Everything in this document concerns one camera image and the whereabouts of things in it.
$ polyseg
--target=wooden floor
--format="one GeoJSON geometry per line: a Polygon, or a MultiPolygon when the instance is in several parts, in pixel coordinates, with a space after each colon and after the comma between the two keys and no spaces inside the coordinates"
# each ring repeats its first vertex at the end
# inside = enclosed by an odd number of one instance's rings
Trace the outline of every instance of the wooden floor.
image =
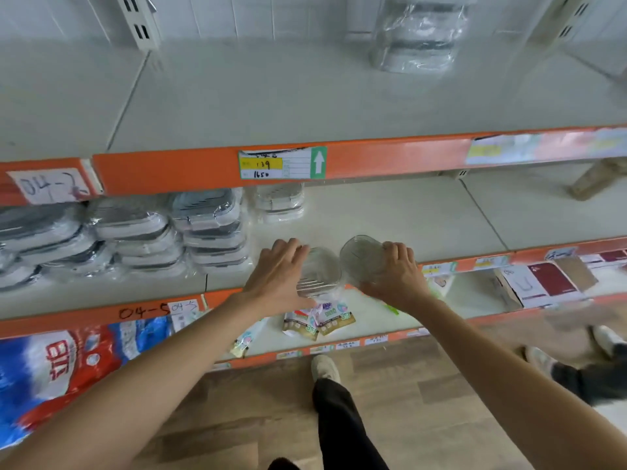
{"type": "MultiPolygon", "coordinates": [[[[627,305],[548,311],[484,329],[510,349],[537,345],[583,364],[594,359],[584,326],[600,323],[627,336],[627,305]]],[[[329,356],[391,469],[531,468],[433,338],[329,356]]],[[[266,469],[283,456],[302,470],[321,469],[309,364],[298,358],[207,374],[132,468],[266,469]]]]}

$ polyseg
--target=shoe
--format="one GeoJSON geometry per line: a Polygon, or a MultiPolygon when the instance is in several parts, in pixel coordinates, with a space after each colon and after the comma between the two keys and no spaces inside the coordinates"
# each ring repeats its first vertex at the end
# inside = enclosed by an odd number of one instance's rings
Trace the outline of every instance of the shoe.
{"type": "Polygon", "coordinates": [[[333,360],[325,355],[317,355],[312,360],[312,375],[314,381],[327,378],[340,384],[340,371],[333,360]]]}
{"type": "Polygon", "coordinates": [[[627,341],[618,336],[618,334],[610,327],[605,325],[591,326],[590,333],[592,339],[605,352],[608,358],[614,355],[614,346],[619,344],[627,344],[627,341]]]}
{"type": "Polygon", "coordinates": [[[558,363],[555,358],[547,355],[540,348],[536,347],[524,347],[522,348],[522,352],[527,363],[540,370],[545,376],[553,379],[551,371],[553,370],[553,366],[558,363]]]}

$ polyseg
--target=person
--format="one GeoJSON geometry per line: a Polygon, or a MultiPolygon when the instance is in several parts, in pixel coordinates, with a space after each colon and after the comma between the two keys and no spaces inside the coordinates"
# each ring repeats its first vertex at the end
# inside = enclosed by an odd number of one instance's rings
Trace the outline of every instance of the person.
{"type": "MultiPolygon", "coordinates": [[[[627,439],[619,430],[432,297],[411,248],[401,243],[384,248],[385,272],[376,283],[363,284],[362,291],[427,327],[537,470],[627,469],[627,439]]],[[[263,249],[242,292],[96,383],[13,450],[1,468],[127,466],[243,330],[264,316],[314,306],[296,292],[308,253],[309,246],[296,239],[263,249]]],[[[325,469],[387,468],[335,366],[325,358],[313,363],[325,469]],[[333,426],[342,428],[344,451],[331,446],[333,426]]],[[[276,470],[291,464],[279,459],[272,465],[276,470]]]]}
{"type": "Polygon", "coordinates": [[[577,369],[531,346],[523,347],[523,357],[627,434],[627,341],[605,325],[588,332],[607,362],[577,369]]]}

